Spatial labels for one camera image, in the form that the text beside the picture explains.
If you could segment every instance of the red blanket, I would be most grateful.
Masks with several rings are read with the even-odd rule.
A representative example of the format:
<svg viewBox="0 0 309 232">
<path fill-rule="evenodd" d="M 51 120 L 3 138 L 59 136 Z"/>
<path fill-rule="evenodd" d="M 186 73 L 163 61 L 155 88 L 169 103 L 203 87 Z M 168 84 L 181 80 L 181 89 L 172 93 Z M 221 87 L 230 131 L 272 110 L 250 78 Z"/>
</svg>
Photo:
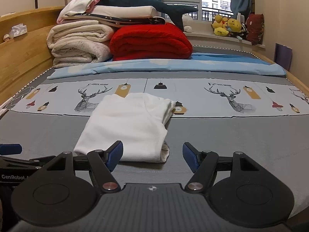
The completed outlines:
<svg viewBox="0 0 309 232">
<path fill-rule="evenodd" d="M 114 61 L 186 59 L 192 54 L 192 45 L 185 34 L 171 23 L 122 27 L 113 35 L 109 48 Z"/>
</svg>

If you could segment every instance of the deer illustration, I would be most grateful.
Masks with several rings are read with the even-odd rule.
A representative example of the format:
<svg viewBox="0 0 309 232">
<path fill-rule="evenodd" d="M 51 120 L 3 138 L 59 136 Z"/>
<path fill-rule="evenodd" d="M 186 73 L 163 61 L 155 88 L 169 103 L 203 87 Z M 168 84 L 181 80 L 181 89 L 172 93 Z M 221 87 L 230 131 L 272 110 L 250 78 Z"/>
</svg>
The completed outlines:
<svg viewBox="0 0 309 232">
<path fill-rule="evenodd" d="M 96 93 L 92 93 L 91 95 L 86 94 L 87 89 L 85 89 L 84 91 L 83 91 L 83 89 L 79 89 L 78 93 L 81 94 L 82 100 L 77 104 L 77 106 L 75 107 L 74 110 L 76 112 L 87 112 L 87 113 L 92 112 L 97 107 L 98 104 L 89 103 L 88 101 L 89 101 L 89 99 L 91 99 L 91 98 L 93 98 L 93 97 L 95 97 L 95 96 L 97 96 L 101 93 L 108 92 L 109 90 L 112 89 L 112 88 L 107 89 L 106 86 L 104 86 L 104 87 L 105 87 L 104 90 L 102 90 L 102 91 L 98 90 Z"/>
<path fill-rule="evenodd" d="M 210 87 L 208 90 L 204 87 L 204 89 L 206 91 L 209 91 L 213 94 L 219 94 L 221 97 L 226 97 L 231 105 L 231 107 L 239 112 L 239 113 L 252 113 L 252 112 L 255 112 L 256 108 L 251 105 L 251 104 L 241 104 L 241 103 L 237 103 L 234 98 L 236 98 L 236 95 L 240 94 L 240 89 L 239 91 L 232 88 L 235 92 L 231 91 L 230 95 L 226 95 L 224 92 L 221 92 L 217 89 L 217 91 L 213 91 L 212 90 L 212 87 Z"/>
<path fill-rule="evenodd" d="M 292 94 L 294 94 L 296 97 L 302 99 L 303 101 L 305 101 L 307 104 L 309 104 L 309 99 L 304 95 L 303 97 L 298 96 L 294 93 L 294 91 L 292 91 Z"/>
</svg>

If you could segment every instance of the metal screw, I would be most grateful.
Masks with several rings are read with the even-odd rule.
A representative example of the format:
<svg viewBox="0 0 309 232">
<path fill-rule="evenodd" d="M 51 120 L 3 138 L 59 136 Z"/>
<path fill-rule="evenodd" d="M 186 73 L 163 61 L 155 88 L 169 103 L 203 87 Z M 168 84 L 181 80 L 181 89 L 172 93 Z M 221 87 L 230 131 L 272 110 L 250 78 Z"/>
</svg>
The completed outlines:
<svg viewBox="0 0 309 232">
<path fill-rule="evenodd" d="M 203 188 L 203 185 L 200 184 L 199 182 L 191 182 L 188 184 L 188 189 L 191 189 L 191 190 L 200 190 Z"/>
<path fill-rule="evenodd" d="M 115 190 L 118 187 L 118 184 L 115 182 L 106 182 L 103 184 L 105 190 Z"/>
</svg>

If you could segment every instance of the white blanket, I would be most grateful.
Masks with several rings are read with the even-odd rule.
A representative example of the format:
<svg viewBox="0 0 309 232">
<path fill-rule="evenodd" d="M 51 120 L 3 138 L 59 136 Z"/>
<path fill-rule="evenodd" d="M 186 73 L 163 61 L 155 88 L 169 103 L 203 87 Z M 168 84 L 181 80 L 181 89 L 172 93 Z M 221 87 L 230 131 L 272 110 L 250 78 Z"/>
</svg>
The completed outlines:
<svg viewBox="0 0 309 232">
<path fill-rule="evenodd" d="M 60 12 L 57 19 L 58 24 L 65 23 L 64 16 L 73 16 L 76 14 L 85 13 L 89 9 L 90 4 L 94 0 L 72 0 Z M 139 7 L 113 7 L 113 6 L 94 6 L 93 10 L 87 13 L 103 15 L 115 18 L 150 18 L 161 16 L 153 6 L 139 6 Z"/>
<path fill-rule="evenodd" d="M 90 116 L 74 151 L 87 154 L 123 142 L 122 161 L 166 162 L 169 148 L 163 144 L 164 125 L 175 102 L 147 93 L 129 93 L 125 98 L 106 95 Z"/>
<path fill-rule="evenodd" d="M 77 36 L 61 39 L 52 49 L 54 67 L 104 62 L 111 57 L 108 45 L 109 41 L 98 43 Z"/>
<path fill-rule="evenodd" d="M 47 45 L 52 49 L 61 39 L 79 36 L 94 42 L 105 42 L 112 38 L 114 29 L 110 26 L 99 24 L 96 20 L 85 20 L 59 24 L 53 27 L 47 36 Z"/>
</svg>

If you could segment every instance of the logo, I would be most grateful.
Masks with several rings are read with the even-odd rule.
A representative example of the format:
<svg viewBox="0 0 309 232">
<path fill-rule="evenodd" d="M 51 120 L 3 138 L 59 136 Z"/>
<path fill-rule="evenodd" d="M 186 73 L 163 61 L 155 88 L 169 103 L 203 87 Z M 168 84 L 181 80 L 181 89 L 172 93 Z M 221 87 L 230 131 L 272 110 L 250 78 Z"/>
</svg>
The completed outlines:
<svg viewBox="0 0 309 232">
<path fill-rule="evenodd" d="M 148 187 L 148 189 L 153 192 L 153 191 L 156 191 L 158 188 L 155 186 L 151 186 L 151 187 Z"/>
<path fill-rule="evenodd" d="M 28 176 L 18 176 L 18 175 L 1 175 L 2 179 L 6 180 L 25 180 L 28 178 Z"/>
</svg>

